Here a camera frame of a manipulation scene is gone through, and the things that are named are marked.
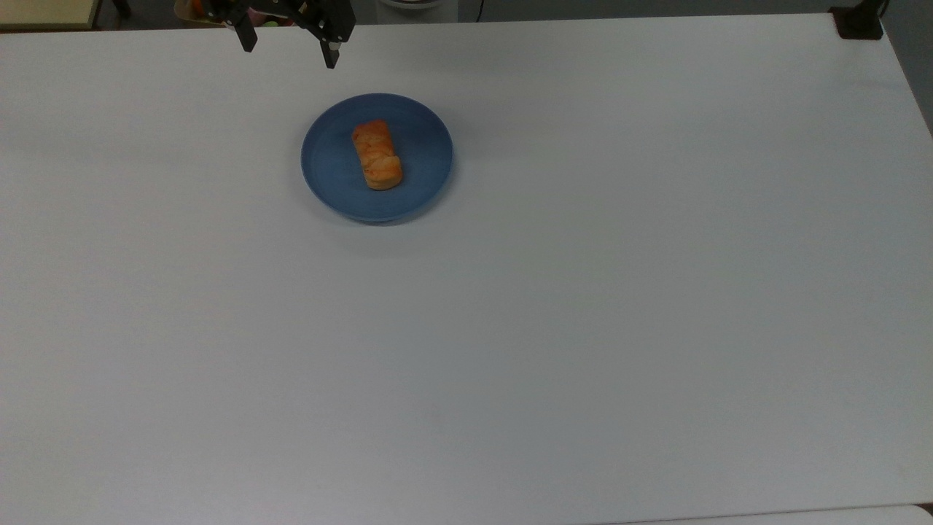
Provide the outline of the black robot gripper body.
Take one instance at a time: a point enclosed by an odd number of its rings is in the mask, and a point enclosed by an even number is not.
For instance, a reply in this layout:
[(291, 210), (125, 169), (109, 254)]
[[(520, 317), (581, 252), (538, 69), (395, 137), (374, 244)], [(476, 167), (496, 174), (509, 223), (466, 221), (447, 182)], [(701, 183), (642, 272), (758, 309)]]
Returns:
[(204, 1), (204, 15), (214, 19), (233, 20), (235, 13), (250, 9), (295, 23), (299, 17), (314, 23), (356, 23), (351, 1)]

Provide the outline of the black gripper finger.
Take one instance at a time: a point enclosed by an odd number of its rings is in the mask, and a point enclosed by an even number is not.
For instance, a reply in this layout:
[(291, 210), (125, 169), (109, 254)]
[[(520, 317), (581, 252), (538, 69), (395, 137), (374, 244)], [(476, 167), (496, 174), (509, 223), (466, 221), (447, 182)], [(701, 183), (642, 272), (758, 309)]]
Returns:
[(223, 14), (223, 23), (236, 33), (243, 50), (252, 53), (257, 43), (257, 35), (254, 32), (254, 26), (248, 11), (229, 10), (226, 14)]
[(354, 27), (353, 9), (299, 9), (294, 23), (316, 37), (327, 69), (335, 69), (340, 57), (340, 46), (346, 43)]

